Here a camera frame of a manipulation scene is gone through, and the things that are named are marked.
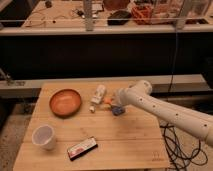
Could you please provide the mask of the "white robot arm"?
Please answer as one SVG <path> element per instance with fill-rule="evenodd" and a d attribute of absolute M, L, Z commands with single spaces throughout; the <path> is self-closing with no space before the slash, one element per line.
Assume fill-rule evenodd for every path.
<path fill-rule="evenodd" d="M 213 147 L 213 116 L 151 96 L 152 85 L 140 80 L 128 88 L 115 92 L 116 106 L 132 105 L 167 121 L 188 134 Z"/>

